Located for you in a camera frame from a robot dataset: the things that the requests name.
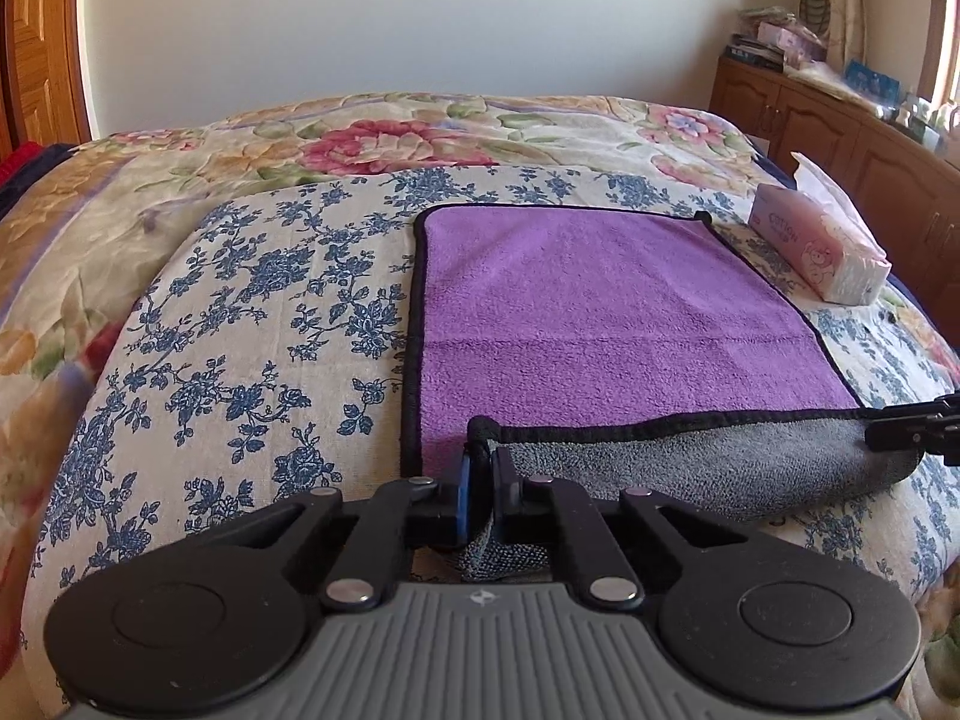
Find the red blanket edge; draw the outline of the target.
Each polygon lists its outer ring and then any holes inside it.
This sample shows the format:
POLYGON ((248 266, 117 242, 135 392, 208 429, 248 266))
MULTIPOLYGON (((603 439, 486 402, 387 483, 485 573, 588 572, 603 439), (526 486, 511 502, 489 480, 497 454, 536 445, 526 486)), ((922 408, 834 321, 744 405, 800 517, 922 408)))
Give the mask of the red blanket edge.
POLYGON ((26 142, 15 148, 0 161, 0 185, 8 184, 23 167, 37 160, 43 153, 43 145, 36 142, 26 142))

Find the blue floral white cloth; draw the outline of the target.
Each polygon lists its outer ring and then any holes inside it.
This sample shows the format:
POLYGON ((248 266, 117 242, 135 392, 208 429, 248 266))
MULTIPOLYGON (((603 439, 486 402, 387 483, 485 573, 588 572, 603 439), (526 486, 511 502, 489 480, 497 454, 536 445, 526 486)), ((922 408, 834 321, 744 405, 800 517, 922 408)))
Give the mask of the blue floral white cloth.
POLYGON ((874 408, 957 387, 957 358, 898 289, 823 304, 729 190, 585 167, 423 167, 229 200, 133 304, 53 477, 21 614, 23 681, 43 715, 64 710, 43 626, 70 585, 290 494, 361 497, 395 476, 413 223, 449 203, 703 211, 766 283, 727 301, 724 330, 807 319, 874 408))

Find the dark blue bed sheet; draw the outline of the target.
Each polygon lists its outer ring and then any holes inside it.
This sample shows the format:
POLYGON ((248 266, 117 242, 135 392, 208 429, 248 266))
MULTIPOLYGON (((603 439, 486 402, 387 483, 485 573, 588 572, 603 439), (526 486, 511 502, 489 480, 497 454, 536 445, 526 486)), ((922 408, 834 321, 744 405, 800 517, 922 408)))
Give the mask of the dark blue bed sheet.
POLYGON ((773 177, 776 182, 779 182, 782 187, 790 188, 791 190, 796 190, 797 184, 796 179, 794 179, 791 174, 781 169, 775 161, 770 158, 770 140, 760 137, 760 135, 752 135, 752 133, 747 133, 745 135, 747 142, 752 145, 754 149, 754 156, 752 160, 754 163, 761 169, 765 171, 768 176, 773 177))

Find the wooden cabinet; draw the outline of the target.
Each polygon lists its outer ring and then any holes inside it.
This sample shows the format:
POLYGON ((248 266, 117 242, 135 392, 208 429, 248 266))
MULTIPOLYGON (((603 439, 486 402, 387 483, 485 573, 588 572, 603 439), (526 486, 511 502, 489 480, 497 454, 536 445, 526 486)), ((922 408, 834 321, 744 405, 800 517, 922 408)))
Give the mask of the wooden cabinet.
POLYGON ((722 57, 709 110, 770 144, 768 158, 796 169, 794 153, 850 195, 908 288, 950 344, 958 343, 958 169, 851 103, 782 73, 722 57))

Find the blue box on cabinet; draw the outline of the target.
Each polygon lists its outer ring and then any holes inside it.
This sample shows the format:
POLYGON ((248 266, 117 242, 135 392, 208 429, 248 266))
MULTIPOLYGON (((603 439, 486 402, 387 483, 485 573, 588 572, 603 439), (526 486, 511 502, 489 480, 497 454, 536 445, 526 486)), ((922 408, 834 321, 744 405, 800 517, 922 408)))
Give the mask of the blue box on cabinet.
POLYGON ((846 85, 864 98, 869 98, 881 106, 893 107, 900 104, 900 82, 880 71, 872 70, 862 62, 850 60, 843 73, 846 85))

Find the pink box on cabinet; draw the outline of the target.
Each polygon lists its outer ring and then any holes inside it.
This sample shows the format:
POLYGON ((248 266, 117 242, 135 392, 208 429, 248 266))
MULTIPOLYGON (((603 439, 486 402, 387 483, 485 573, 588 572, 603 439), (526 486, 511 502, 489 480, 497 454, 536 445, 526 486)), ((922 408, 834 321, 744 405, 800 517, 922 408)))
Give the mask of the pink box on cabinet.
POLYGON ((804 62, 825 62, 828 49, 815 32, 797 23, 775 25, 761 21, 757 29, 760 43, 776 47, 784 54, 784 62, 800 67, 804 62))

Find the cream patterned curtain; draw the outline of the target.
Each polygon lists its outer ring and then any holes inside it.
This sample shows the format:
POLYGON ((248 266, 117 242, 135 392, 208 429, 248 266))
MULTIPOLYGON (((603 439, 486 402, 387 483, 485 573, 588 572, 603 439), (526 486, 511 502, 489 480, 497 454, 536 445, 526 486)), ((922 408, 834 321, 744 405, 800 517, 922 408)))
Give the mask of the cream patterned curtain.
POLYGON ((832 0, 828 64, 843 71, 850 62, 864 62, 867 55, 866 0, 832 0))

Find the wooden room door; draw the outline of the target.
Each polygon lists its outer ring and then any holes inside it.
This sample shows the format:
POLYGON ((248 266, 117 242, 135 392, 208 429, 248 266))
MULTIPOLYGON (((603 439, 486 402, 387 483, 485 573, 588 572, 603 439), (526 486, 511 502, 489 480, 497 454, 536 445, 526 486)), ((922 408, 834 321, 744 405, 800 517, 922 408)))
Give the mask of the wooden room door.
POLYGON ((14 148, 91 137, 78 0, 2 0, 2 119, 14 148))

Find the pink tissue pack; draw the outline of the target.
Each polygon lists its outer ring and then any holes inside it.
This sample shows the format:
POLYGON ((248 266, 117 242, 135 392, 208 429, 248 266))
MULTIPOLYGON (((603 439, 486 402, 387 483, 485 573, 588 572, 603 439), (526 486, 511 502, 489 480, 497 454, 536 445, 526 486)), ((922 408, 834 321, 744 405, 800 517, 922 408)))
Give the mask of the pink tissue pack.
POLYGON ((796 187, 760 184, 750 226, 825 302, 859 307, 877 298, 892 264, 843 188, 805 154, 796 187))

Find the floral bed blanket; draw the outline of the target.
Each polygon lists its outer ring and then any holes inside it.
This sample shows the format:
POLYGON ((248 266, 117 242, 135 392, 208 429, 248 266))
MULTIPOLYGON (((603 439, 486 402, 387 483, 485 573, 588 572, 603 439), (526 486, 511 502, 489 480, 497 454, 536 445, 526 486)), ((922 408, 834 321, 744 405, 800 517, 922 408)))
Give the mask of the floral bed blanket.
POLYGON ((83 403, 132 307, 229 200, 423 167, 585 167, 752 200, 736 127, 633 99, 360 94, 80 146, 2 223, 2 712, 26 689, 21 614, 39 520, 83 403))

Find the purple and grey towel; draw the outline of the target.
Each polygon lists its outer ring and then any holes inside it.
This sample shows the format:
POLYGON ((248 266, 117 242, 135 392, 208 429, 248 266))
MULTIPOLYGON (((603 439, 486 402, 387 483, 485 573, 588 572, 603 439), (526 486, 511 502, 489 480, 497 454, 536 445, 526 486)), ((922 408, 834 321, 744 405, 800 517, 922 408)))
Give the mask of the purple and grey towel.
POLYGON ((449 205, 415 223, 402 465, 459 466, 473 580, 537 572, 493 530, 488 461, 644 486, 736 522, 867 496, 910 476, 878 442, 812 325, 708 215, 449 205))

